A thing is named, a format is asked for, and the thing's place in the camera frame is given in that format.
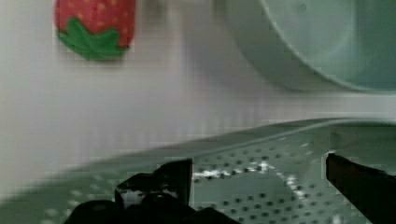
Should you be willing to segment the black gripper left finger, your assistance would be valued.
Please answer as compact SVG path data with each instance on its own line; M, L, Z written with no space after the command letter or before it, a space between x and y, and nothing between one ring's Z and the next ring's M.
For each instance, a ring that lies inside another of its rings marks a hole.
M114 199L79 204L64 224L240 224L220 211L189 206L192 160L170 161L129 177Z

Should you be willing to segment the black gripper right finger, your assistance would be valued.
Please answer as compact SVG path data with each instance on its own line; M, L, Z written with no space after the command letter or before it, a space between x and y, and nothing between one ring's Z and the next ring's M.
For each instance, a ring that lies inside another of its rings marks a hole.
M373 224L395 224L395 176L331 153L326 178Z

